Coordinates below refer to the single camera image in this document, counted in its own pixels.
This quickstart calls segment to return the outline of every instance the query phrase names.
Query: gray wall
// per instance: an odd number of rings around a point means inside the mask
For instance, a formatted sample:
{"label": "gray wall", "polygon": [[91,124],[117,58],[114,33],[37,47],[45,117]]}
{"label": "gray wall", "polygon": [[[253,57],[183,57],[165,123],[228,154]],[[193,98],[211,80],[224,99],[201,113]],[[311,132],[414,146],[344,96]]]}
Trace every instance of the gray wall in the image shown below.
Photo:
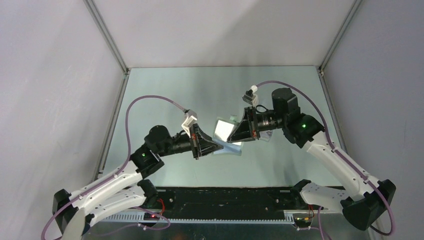
{"label": "gray wall", "polygon": [[129,67],[318,65],[354,0],[96,0]]}
{"label": "gray wall", "polygon": [[422,239],[423,11],[422,0],[365,1],[325,69],[349,153],[397,186],[390,239]]}
{"label": "gray wall", "polygon": [[122,79],[83,1],[1,1],[1,239],[40,239],[53,194],[90,182]]}

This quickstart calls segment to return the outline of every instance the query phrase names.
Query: purple cable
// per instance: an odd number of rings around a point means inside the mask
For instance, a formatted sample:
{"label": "purple cable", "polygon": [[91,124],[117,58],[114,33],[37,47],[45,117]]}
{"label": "purple cable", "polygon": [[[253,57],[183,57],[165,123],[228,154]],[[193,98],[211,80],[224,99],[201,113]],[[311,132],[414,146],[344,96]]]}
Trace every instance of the purple cable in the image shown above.
{"label": "purple cable", "polygon": [[141,207],[138,207],[138,206],[133,207],[133,209],[138,209],[138,210],[141,210],[141,211],[146,212],[146,213],[151,214],[151,215],[157,215],[157,216],[159,216],[161,219],[165,220],[165,221],[168,223],[168,225],[163,226],[163,227],[151,227],[151,226],[143,225],[143,224],[141,224],[141,223],[132,223],[132,224],[128,224],[128,225],[122,226],[122,227],[120,227],[120,228],[118,228],[118,229],[116,229],[116,230],[113,230],[113,231],[111,231],[111,232],[108,232],[108,233],[103,233],[103,234],[95,234],[95,233],[91,233],[91,235],[93,235],[93,236],[95,236],[95,237],[106,237],[106,236],[109,236],[109,235],[115,234],[115,233],[117,233],[117,232],[121,231],[122,229],[126,229],[126,228],[129,228],[129,227],[143,227],[143,229],[150,229],[150,230],[164,230],[164,229],[169,228],[169,227],[170,227],[170,225],[171,225],[171,221],[170,221],[168,218],[166,218],[166,217],[164,217],[164,216],[162,216],[162,215],[160,215],[160,214],[158,214],[158,213],[151,212],[151,211],[149,211],[149,210],[146,210],[146,209],[141,208]]}
{"label": "purple cable", "polygon": [[323,230],[323,227],[321,226],[321,209],[323,209],[323,207],[322,206],[320,206],[319,208],[318,208],[318,230],[319,230],[319,233],[321,234],[321,238],[322,238],[322,240],[326,240],[325,238],[324,238],[324,230]]}
{"label": "purple cable", "polygon": [[308,100],[308,102],[310,102],[310,104],[313,106],[313,108],[317,111],[317,113],[319,114],[319,117],[321,118],[321,121],[322,121],[322,124],[324,125],[324,129],[325,129],[325,137],[327,138],[327,142],[328,142],[328,144],[329,144],[329,146],[331,147],[331,150],[333,151],[333,152],[335,152],[341,159],[343,159],[343,161],[345,161],[346,163],[347,163],[347,165],[349,165],[349,167],[351,167],[363,180],[364,180],[364,182],[365,183],[367,183],[367,184],[369,184],[369,186],[377,193],[377,195],[380,197],[380,199],[382,200],[382,202],[383,202],[383,204],[384,204],[384,206],[386,207],[386,209],[387,209],[387,213],[388,213],[388,216],[389,216],[389,218],[390,218],[390,226],[391,226],[391,229],[390,229],[390,231],[389,232],[382,232],[382,231],[380,231],[380,230],[378,230],[377,228],[375,228],[375,227],[373,227],[373,226],[371,226],[371,229],[373,229],[374,231],[376,231],[377,233],[379,233],[379,234],[381,234],[381,235],[384,235],[384,236],[390,236],[390,235],[393,235],[394,233],[395,233],[395,231],[396,231],[396,225],[395,225],[395,217],[393,216],[393,211],[392,211],[392,209],[390,208],[390,205],[389,205],[389,203],[387,202],[387,200],[386,200],[386,198],[383,196],[383,194],[380,192],[380,190],[371,182],[371,181],[369,181],[368,180],[368,177],[365,175],[365,174],[363,174],[362,172],[361,172],[361,170],[359,170],[355,165],[353,165],[353,163],[351,163],[351,161],[349,161],[349,159],[347,158],[347,157],[345,157],[338,149],[335,149],[336,148],[336,146],[333,144],[333,142],[331,141],[331,138],[330,138],[330,133],[329,133],[329,131],[328,131],[328,125],[327,125],[327,122],[326,122],[326,120],[325,120],[325,118],[324,118],[324,116],[323,116],[323,113],[320,111],[320,109],[318,108],[318,106],[314,103],[314,101],[312,101],[312,99],[310,99],[305,93],[303,93],[301,90],[299,90],[299,89],[297,89],[296,87],[294,87],[294,86],[292,86],[292,85],[290,85],[290,84],[287,84],[287,83],[285,83],[285,82],[282,82],[282,81],[274,81],[274,80],[270,80],[270,81],[264,81],[264,82],[261,82],[261,83],[259,83],[259,84],[257,84],[256,86],[259,88],[260,86],[262,86],[262,85],[265,85],[265,84],[271,84],[271,83],[273,83],[273,84],[281,84],[281,85],[284,85],[284,86],[286,86],[286,87],[289,87],[289,88],[291,88],[291,89],[293,89],[293,90],[295,90],[296,92],[298,92],[300,95],[302,95],[306,100]]}
{"label": "purple cable", "polygon": [[[138,102],[139,100],[142,99],[162,99],[165,101],[168,101],[172,104],[174,104],[177,108],[179,108],[182,112],[185,112],[186,109],[184,107],[182,107],[181,105],[179,105],[178,103],[172,101],[171,99],[164,97],[164,96],[158,96],[158,95],[144,95],[144,96],[140,96],[137,97],[136,99],[134,99],[128,106],[128,108],[126,109],[126,114],[125,114],[125,134],[126,134],[126,142],[128,143],[128,154],[126,156],[126,160],[123,163],[123,165],[115,172],[115,174],[111,175],[110,177],[102,180],[101,182],[97,183],[96,185],[94,185],[93,187],[85,190],[84,192],[82,192],[79,196],[84,197],[85,195],[91,193],[92,191],[96,190],[98,187],[102,186],[103,184],[109,182],[110,180],[112,180],[113,178],[115,178],[115,175],[120,174],[124,168],[127,166],[128,162],[130,161],[130,156],[131,156],[131,141],[130,141],[130,131],[128,129],[128,116],[130,114],[130,109],[131,107]],[[48,222],[46,223],[46,225],[44,226],[44,228],[42,229],[41,232],[41,240],[46,240],[46,232],[47,229],[49,228],[50,224],[52,224],[53,220],[61,213],[63,212],[67,207],[69,207],[71,204],[73,204],[75,201],[77,201],[79,199],[79,196],[74,197],[72,200],[70,200],[68,203],[66,203],[63,207],[61,207],[55,214],[53,214],[53,216],[51,216],[51,218],[48,220]]]}

